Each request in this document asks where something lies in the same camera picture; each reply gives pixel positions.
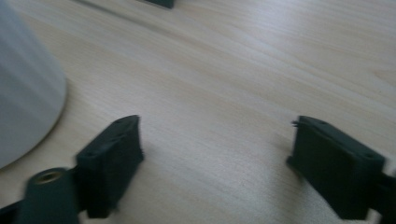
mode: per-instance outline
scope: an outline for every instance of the light wood surface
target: light wood surface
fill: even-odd
[[[146,160],[120,211],[84,223],[342,223],[285,165],[298,115],[396,169],[393,0],[9,2],[60,62],[68,100],[50,135],[0,170],[0,206],[133,114]]]

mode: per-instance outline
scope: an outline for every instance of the white cylindrical object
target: white cylindrical object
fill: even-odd
[[[66,80],[17,14],[0,1],[0,168],[32,149],[64,107]]]

